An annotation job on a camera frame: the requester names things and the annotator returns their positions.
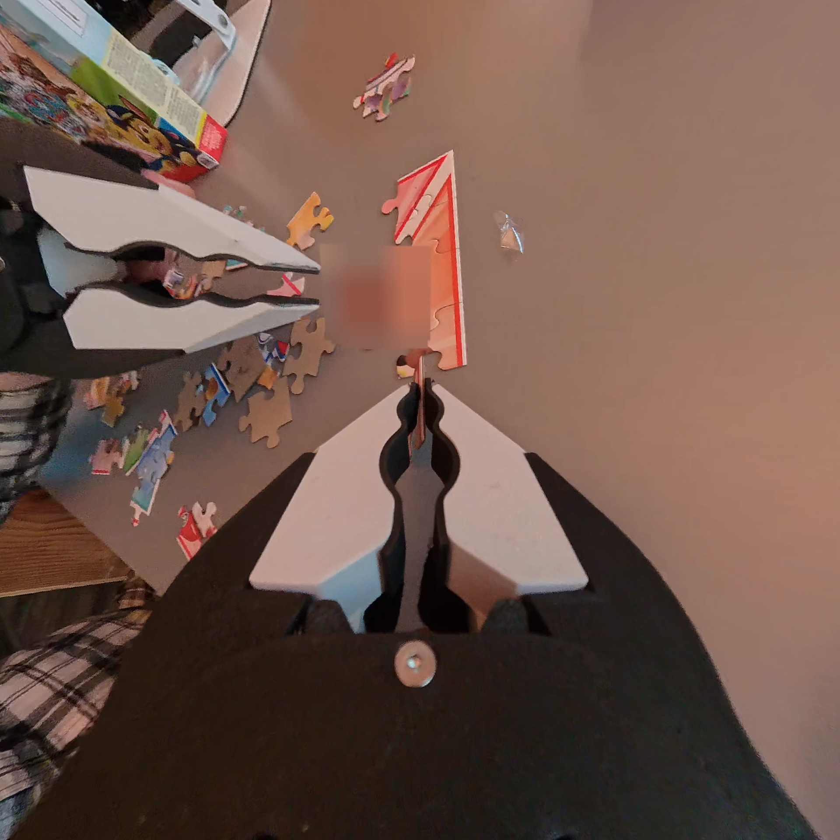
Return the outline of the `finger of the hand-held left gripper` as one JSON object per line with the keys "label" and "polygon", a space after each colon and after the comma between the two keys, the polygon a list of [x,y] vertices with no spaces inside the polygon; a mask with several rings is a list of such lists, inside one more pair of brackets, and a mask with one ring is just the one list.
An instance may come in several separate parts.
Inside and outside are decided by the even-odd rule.
{"label": "finger of the hand-held left gripper", "polygon": [[292,324],[319,306],[305,297],[208,292],[187,301],[138,287],[90,287],[70,304],[64,323],[78,350],[199,351]]}
{"label": "finger of the hand-held left gripper", "polygon": [[79,251],[115,256],[156,245],[201,261],[320,272],[293,246],[167,186],[148,189],[32,166],[24,167],[24,178],[37,215]]}

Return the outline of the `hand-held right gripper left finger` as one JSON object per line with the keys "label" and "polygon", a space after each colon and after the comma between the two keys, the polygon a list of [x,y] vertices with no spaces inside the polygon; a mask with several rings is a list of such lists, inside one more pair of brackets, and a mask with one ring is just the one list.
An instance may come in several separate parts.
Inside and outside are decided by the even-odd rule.
{"label": "hand-held right gripper left finger", "polygon": [[419,387],[399,386],[322,444],[249,576],[252,588],[338,603],[355,632],[393,630],[405,534],[396,483],[411,464]]}

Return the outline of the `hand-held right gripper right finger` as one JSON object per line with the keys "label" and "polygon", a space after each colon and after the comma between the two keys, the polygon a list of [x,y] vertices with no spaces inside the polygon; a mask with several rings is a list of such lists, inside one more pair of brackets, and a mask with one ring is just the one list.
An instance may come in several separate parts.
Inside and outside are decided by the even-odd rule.
{"label": "hand-held right gripper right finger", "polygon": [[420,617],[468,632],[501,601],[589,582],[529,453],[444,387],[424,384],[430,466],[441,483],[423,568]]}

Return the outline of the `pink red-bordered puzzle piece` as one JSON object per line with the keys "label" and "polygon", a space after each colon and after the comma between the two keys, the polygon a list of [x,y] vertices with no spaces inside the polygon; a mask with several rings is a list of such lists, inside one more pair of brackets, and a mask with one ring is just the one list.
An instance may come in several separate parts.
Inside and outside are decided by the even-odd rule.
{"label": "pink red-bordered puzzle piece", "polygon": [[416,367],[414,369],[414,381],[416,383],[417,392],[417,406],[416,406],[416,423],[413,431],[409,436],[409,457],[413,459],[418,454],[421,447],[424,445],[426,437],[426,422],[425,422],[425,354],[420,354],[416,360]]}

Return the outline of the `red striped joined puzzle section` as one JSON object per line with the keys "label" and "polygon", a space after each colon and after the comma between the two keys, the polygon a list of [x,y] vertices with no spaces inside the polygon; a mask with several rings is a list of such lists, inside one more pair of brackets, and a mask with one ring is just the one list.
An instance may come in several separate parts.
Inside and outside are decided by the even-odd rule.
{"label": "red striped joined puzzle section", "polygon": [[396,215],[393,241],[430,249],[430,309],[427,348],[438,355],[437,368],[452,371],[467,364],[463,272],[455,152],[433,158],[395,182],[395,193],[381,205]]}

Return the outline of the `person's left forearm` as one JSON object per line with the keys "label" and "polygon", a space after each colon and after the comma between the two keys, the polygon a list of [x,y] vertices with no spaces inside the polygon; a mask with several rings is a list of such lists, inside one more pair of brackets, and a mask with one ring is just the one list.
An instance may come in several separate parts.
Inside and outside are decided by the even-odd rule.
{"label": "person's left forearm", "polygon": [[1,373],[1,522],[38,486],[66,426],[73,392],[72,381]]}

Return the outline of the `grey desk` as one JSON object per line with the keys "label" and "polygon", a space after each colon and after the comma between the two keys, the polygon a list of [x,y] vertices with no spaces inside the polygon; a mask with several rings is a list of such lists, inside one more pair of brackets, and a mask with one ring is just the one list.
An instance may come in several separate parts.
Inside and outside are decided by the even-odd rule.
{"label": "grey desk", "polygon": [[[272,2],[218,170],[336,344],[276,447],[252,385],[154,515],[47,474],[161,592],[21,838],[838,838],[838,2]],[[453,150],[467,364],[587,573],[468,632],[355,632],[249,576],[317,449],[411,380],[334,259]],[[500,248],[496,211],[524,251]]]}

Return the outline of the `colourful puzzle box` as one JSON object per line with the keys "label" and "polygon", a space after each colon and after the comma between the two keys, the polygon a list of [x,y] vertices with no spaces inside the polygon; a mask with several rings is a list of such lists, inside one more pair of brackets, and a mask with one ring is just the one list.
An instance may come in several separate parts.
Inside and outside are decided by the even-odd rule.
{"label": "colourful puzzle box", "polygon": [[217,168],[226,129],[100,7],[1,2],[2,118],[134,152],[177,182]]}

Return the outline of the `wooden book stand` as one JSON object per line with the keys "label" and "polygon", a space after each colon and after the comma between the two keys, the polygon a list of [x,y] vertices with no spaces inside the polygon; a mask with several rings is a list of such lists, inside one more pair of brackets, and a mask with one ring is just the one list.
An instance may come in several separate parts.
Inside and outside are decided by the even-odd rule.
{"label": "wooden book stand", "polygon": [[228,126],[245,98],[269,21],[271,1],[153,2],[131,38],[157,69]]}

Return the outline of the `wooden pillar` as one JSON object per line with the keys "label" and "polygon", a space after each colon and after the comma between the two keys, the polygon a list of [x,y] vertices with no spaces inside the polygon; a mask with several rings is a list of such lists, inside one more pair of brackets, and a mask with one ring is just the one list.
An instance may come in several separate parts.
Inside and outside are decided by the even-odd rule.
{"label": "wooden pillar", "polygon": [[128,580],[130,567],[44,490],[22,497],[1,527],[1,596]]}

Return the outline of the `person's plaid shirt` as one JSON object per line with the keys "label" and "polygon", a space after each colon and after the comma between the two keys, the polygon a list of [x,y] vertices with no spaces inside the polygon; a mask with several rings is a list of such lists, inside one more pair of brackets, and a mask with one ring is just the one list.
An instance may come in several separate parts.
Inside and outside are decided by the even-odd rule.
{"label": "person's plaid shirt", "polygon": [[156,601],[138,576],[110,612],[65,626],[1,666],[1,838],[10,838],[99,719]]}

